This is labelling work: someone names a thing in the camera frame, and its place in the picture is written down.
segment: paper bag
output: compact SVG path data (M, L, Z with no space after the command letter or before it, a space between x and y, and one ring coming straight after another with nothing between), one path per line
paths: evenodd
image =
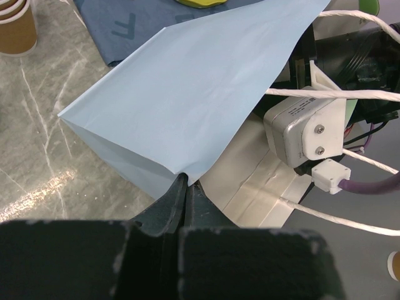
M157 199L215 163L328 2L262 1L164 28L59 116Z

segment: brown paper cup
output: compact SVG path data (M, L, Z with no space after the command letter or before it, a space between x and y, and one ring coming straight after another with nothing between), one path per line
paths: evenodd
M37 34L33 19L31 0L16 15L0 20L0 54L23 56L33 51Z
M26 0L17 0L14 5L10 6L9 8L3 9L0 11L0 21L6 20L15 16L17 13L22 11L26 4Z
M0 0L0 11L10 8L17 3L18 0Z
M387 269L390 276L400 281L400 252L392 252L387 259Z

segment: black mechanical part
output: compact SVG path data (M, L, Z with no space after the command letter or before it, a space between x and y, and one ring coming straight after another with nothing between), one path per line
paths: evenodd
M321 236L238 228L187 180L129 221L0 224L1 298L344 299Z
M400 33L400 23L391 26ZM307 29L289 58L290 81L275 82L271 87L301 89L309 85L307 62L311 59L343 90L380 89L400 93L400 45L379 28L318 41L314 41ZM253 112L263 118L268 109L283 99L264 95ZM387 122L399 117L399 109L398 102L359 100L349 124L363 120L373 124Z
M392 24L400 33L400 23ZM400 45L381 29L369 29L316 41L317 65L341 89L380 89L400 93ZM364 99L350 124L378 124L398 118L400 103Z

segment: gray marble surface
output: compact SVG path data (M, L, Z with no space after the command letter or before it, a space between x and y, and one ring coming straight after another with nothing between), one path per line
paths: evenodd
M0 221L129 219L153 200L57 117L109 68L68 0L32 7L36 50L0 56Z

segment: purple cable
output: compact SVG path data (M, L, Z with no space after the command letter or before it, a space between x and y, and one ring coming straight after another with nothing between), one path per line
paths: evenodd
M381 195L400 190L400 172L378 182L356 182L343 179L339 187L347 192L364 195Z

